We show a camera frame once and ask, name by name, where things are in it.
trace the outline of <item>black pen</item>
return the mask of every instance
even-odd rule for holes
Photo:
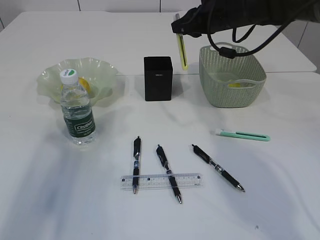
[[[169,179],[170,185],[172,187],[174,196],[176,197],[176,199],[178,199],[179,203],[182,204],[181,193],[179,191],[175,177],[172,176],[172,171],[169,168],[169,163],[168,163],[167,157],[165,155],[165,152],[164,152],[164,149],[162,148],[162,146],[158,145],[158,148],[156,149],[156,154],[158,155],[162,166],[166,169],[166,174],[169,175],[168,179]]]
[[[133,157],[134,157],[134,164],[133,164],[133,175],[139,175],[139,158],[141,154],[141,139],[138,136],[136,140],[133,142]],[[133,193],[136,194],[139,187],[139,177],[133,177],[132,179],[132,189]]]
[[[211,157],[209,157],[204,151],[201,150],[197,145],[193,145],[193,152],[197,154],[200,158],[202,158],[207,164],[211,164],[214,169],[221,174],[226,180],[229,181],[235,188],[238,190],[245,192],[245,189],[241,184],[235,180],[226,170],[224,170],[219,164],[215,163]]]

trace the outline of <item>wavy glass bowl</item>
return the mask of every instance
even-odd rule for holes
[[[59,74],[65,69],[75,69],[78,76],[89,83],[91,105],[112,94],[118,70],[110,63],[92,57],[66,59],[45,69],[36,80],[38,94],[60,103],[62,83]]]

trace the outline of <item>black pen holder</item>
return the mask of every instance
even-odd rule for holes
[[[146,56],[144,58],[145,100],[170,101],[173,67],[169,56]]]

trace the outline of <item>mint green box cutter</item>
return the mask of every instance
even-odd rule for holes
[[[242,132],[242,131],[236,131],[233,133],[233,132],[224,131],[223,129],[216,129],[215,134],[220,136],[225,136],[225,137],[238,138],[238,139],[250,139],[250,140],[256,140],[256,141],[263,141],[263,142],[270,141],[270,137],[268,135]]]

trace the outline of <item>basket handle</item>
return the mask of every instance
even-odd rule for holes
[[[245,47],[243,47],[243,46],[233,45],[233,44],[231,44],[231,43],[229,43],[229,42],[221,41],[221,42],[217,42],[216,45],[217,45],[217,46],[218,46],[218,45],[226,45],[226,46],[228,46],[228,47],[231,47],[231,48],[234,49],[234,50],[236,50],[237,47],[240,47],[240,48],[244,49],[245,52],[249,52],[249,50],[248,50],[247,48],[245,48]],[[210,47],[210,50],[211,50],[211,51],[215,51],[215,49],[213,49],[212,46],[209,46],[209,47]]]
[[[249,89],[249,88],[254,88],[256,85],[260,85],[263,84],[265,82],[265,80],[263,81],[253,81],[250,79],[239,79],[239,80],[235,80],[235,81],[229,81],[229,82],[225,82],[224,84],[227,86],[227,88],[230,89]],[[232,87],[229,86],[230,84],[252,84],[251,86],[242,86],[242,87]]]

